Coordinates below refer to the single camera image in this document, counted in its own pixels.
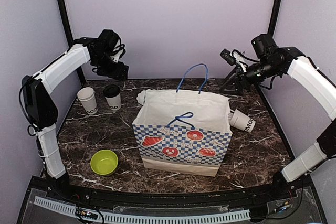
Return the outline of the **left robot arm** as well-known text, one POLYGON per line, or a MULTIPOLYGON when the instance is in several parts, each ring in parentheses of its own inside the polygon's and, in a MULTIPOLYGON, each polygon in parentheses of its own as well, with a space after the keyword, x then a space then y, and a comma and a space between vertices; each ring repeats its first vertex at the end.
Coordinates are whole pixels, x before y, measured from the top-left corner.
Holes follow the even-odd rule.
POLYGON ((58 110, 50 95, 86 63, 90 63, 99 76, 126 80, 129 67, 120 61, 124 54, 125 45, 120 36, 113 30, 105 29, 97 38, 76 39, 67 51, 46 67, 22 79, 20 108, 29 123, 29 135, 37 137, 39 156, 51 178, 64 178, 67 172, 56 137, 58 110))

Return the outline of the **white cup holding straws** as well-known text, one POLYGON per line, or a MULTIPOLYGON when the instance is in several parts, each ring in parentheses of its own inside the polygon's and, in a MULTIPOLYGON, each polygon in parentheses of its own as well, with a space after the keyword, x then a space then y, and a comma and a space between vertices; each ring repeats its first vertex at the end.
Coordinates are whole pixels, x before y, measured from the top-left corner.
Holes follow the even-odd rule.
POLYGON ((246 133, 251 133, 256 124, 256 121, 254 119, 245 115, 238 109, 236 109, 235 111, 230 111, 228 119, 230 126, 246 133))

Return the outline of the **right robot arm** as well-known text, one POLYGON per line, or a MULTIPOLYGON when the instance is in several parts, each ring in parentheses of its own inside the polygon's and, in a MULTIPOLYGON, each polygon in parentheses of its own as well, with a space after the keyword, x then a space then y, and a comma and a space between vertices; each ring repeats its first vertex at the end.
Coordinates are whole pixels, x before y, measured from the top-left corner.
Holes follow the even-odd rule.
POLYGON ((235 74, 228 78, 226 85, 233 84, 240 90, 249 90, 267 78, 287 74, 300 83, 323 107, 331 120, 330 125, 321 133, 316 142, 302 152, 296 159, 274 175, 275 183, 268 188, 273 200, 280 199, 288 191, 288 183, 304 174, 313 172, 326 160, 335 157, 335 85, 295 47, 276 46, 256 51, 259 62, 248 67, 234 57, 234 53, 224 49, 220 56, 231 66, 235 74))

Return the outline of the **white paper coffee cup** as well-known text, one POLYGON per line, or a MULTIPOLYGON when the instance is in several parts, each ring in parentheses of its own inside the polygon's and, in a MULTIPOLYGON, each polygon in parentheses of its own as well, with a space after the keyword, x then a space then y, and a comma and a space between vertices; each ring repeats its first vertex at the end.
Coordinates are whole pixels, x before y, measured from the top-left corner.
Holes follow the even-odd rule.
POLYGON ((112 111, 117 111, 119 109, 121 109, 121 95, 118 94, 114 97, 105 97, 108 107, 112 110, 112 111))

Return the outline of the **patterned paper takeout bag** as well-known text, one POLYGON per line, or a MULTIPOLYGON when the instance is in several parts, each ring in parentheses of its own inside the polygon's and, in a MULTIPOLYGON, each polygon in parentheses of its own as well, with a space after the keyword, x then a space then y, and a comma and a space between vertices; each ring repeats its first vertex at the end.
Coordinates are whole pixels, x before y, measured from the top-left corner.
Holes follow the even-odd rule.
POLYGON ((144 167, 216 176, 232 138, 229 113, 228 97, 201 87, 147 89, 132 123, 144 167))

